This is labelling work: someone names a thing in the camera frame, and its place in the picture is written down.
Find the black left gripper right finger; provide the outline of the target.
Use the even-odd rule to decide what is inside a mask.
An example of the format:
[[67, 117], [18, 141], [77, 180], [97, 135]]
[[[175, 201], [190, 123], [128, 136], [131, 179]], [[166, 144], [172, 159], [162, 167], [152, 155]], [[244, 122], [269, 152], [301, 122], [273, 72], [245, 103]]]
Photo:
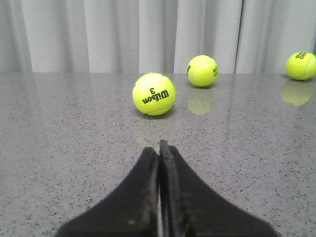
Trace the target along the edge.
[[277, 237], [267, 222], [207, 186], [175, 146], [160, 142], [160, 199], [166, 237]]

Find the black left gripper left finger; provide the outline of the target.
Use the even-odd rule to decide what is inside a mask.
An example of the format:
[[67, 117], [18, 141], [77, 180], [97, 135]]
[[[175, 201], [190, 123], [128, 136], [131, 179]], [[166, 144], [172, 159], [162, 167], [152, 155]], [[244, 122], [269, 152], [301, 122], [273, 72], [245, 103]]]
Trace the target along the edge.
[[156, 237], [158, 166], [153, 148], [144, 148], [126, 178], [105, 199], [66, 222], [57, 237]]

